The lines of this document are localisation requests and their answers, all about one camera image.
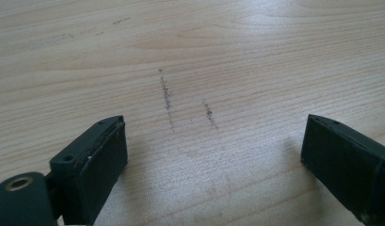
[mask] black plastic part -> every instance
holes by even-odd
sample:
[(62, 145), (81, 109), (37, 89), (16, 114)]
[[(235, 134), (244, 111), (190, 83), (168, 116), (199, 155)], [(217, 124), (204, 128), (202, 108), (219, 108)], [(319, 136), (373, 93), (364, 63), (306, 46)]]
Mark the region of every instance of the black plastic part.
[(99, 121), (50, 161), (66, 224), (93, 224), (127, 164), (122, 116)]
[(385, 147), (348, 126), (310, 115), (301, 162), (356, 218), (385, 225)]
[(122, 116), (92, 125), (50, 161), (51, 172), (28, 172), (0, 184), (0, 226), (92, 225), (127, 164)]
[(0, 184), (0, 226), (14, 225), (57, 225), (41, 173), (23, 173)]

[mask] screw hole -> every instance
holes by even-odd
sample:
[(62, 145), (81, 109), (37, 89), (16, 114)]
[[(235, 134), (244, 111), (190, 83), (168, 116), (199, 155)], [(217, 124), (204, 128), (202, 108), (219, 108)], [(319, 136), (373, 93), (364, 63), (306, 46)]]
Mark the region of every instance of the screw hole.
[(5, 187), (8, 191), (16, 191), (20, 190), (24, 187), (27, 187), (33, 182), (33, 178), (31, 177), (21, 177), (16, 180), (11, 181), (7, 186)]
[(63, 160), (65, 160), (66, 162), (72, 161), (72, 156), (66, 155), (66, 156), (64, 156)]

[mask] wood grain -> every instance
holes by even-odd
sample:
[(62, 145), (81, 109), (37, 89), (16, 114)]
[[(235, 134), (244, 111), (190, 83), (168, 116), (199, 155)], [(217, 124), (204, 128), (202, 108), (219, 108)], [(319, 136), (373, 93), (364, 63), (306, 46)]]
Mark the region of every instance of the wood grain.
[(361, 225), (299, 162), (309, 113), (385, 145), (385, 0), (0, 0), (0, 182), (124, 115), (96, 225)]

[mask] light wood surface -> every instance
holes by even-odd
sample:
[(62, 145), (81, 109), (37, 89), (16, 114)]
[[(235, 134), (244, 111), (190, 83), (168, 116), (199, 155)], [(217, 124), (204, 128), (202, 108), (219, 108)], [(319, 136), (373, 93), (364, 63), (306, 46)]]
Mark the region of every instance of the light wood surface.
[(361, 225), (299, 162), (309, 113), (385, 145), (385, 0), (0, 0), (0, 182), (123, 115), (96, 225)]

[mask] black mark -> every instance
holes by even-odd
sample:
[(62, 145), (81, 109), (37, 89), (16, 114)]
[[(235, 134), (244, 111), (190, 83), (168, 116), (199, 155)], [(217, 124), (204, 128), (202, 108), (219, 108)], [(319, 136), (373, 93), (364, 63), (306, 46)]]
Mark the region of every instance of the black mark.
[(125, 21), (128, 21), (128, 20), (130, 20), (129, 17), (123, 18), (123, 19), (119, 19), (119, 20), (113, 22), (113, 25), (120, 24), (121, 22), (125, 22)]
[(172, 121), (172, 114), (171, 114), (171, 101), (169, 99), (169, 97), (172, 96), (172, 94), (171, 94), (171, 91), (168, 89), (166, 80), (163, 77), (161, 77), (161, 83), (162, 83), (163, 95), (166, 101), (165, 108), (168, 111), (169, 124), (171, 125), (171, 129), (174, 132), (174, 122)]
[(232, 191), (230, 177), (228, 175), (225, 175), (225, 178), (227, 179), (227, 188), (228, 188), (228, 190)]
[(80, 31), (78, 35), (84, 35), (84, 34), (90, 34), (92, 31), (96, 30), (98, 27), (93, 27), (91, 29), (85, 30), (85, 31)]
[(55, 40), (55, 41), (67, 40), (67, 39), (72, 39), (72, 38), (74, 38), (74, 35), (73, 34), (69, 34), (69, 33), (63, 33), (63, 34), (56, 35), (56, 36), (52, 37), (52, 39)]
[(172, 116), (170, 111), (168, 112), (168, 118), (169, 118), (169, 124), (171, 125), (171, 128), (174, 129), (174, 124), (172, 122)]
[(169, 110), (171, 108), (171, 101), (169, 100), (169, 97), (172, 94), (171, 94), (171, 91), (168, 90), (165, 79), (163, 77), (161, 77), (161, 79), (162, 79), (162, 89), (163, 89), (164, 97), (166, 101), (166, 109)]
[(213, 118), (213, 111), (212, 111), (212, 109), (207, 104), (206, 100), (203, 100), (202, 103), (203, 103), (204, 107), (206, 108), (206, 117), (209, 120), (210, 124), (212, 125), (212, 128), (215, 127), (216, 129), (218, 129), (218, 127), (216, 125), (216, 122), (215, 122), (215, 119)]

